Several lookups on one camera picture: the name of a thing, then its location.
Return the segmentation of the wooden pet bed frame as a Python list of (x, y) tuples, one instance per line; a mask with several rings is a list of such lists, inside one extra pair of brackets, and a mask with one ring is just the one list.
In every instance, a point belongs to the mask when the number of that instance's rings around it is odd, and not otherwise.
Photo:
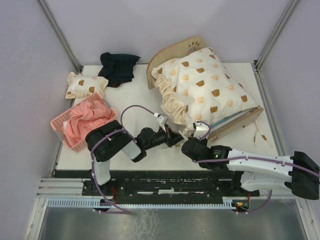
[[(185, 39), (183, 41), (180, 41), (178, 43), (175, 43), (173, 45), (170, 45), (170, 46), (162, 49), (161, 51), (159, 51), (151, 59), (151, 61), (148, 64), (148, 67), (147, 67), (146, 74), (147, 74), (147, 82), (148, 82), (149, 89), (156, 88), (155, 87), (155, 79), (151, 75), (151, 72), (154, 68), (165, 63), (168, 60), (171, 60), (174, 58), (186, 57), (189, 54), (191, 54), (195, 51), (198, 51), (202, 48), (210, 48), (210, 47), (207, 46), (206, 41), (202, 37), (191, 37), (191, 38)], [(234, 74), (231, 73), (231, 75), (235, 80), (237, 80)], [(261, 127), (259, 126), (258, 118), (264, 109), (258, 103), (257, 107), (247, 109), (247, 110), (250, 110), (250, 112), (237, 118), (237, 119), (234, 119), (232, 121), (229, 120), (227, 123), (224, 123), (224, 124), (220, 125), (219, 127), (215, 127), (213, 129), (211, 129), (211, 131), (208, 135), (208, 138), (210, 139), (210, 141), (214, 142), (217, 139), (222, 138), (224, 135), (228, 135), (229, 133), (233, 132), (234, 130), (236, 130), (238, 128), (245, 128), (251, 124), (255, 125), (255, 132), (261, 134), (262, 130), (261, 130)], [(184, 138), (188, 138), (188, 137), (193, 136), (195, 129), (191, 133), (191, 135), (185, 135), (183, 133), (183, 127), (181, 125), (175, 124), (171, 120), (170, 120), (170, 122), (174, 125), (174, 130), (179, 132)]]

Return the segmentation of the large bear print cushion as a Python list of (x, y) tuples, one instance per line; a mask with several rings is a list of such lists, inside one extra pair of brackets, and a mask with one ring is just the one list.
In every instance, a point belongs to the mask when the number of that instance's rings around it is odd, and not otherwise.
[(196, 121), (210, 125), (259, 104), (210, 47), (173, 58), (151, 71), (162, 96), (160, 107), (186, 136)]

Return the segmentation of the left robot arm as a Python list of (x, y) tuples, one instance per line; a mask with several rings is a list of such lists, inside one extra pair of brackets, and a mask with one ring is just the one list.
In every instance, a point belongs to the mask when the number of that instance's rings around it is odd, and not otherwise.
[(110, 160), (118, 152), (123, 152), (136, 163), (147, 156), (147, 150), (162, 144), (173, 147), (183, 139), (179, 133), (172, 131), (168, 124), (160, 126), (157, 132), (145, 127), (137, 137), (131, 136), (117, 120), (92, 130), (85, 137), (85, 142), (91, 155), (93, 189), (99, 195), (106, 195), (110, 191)]

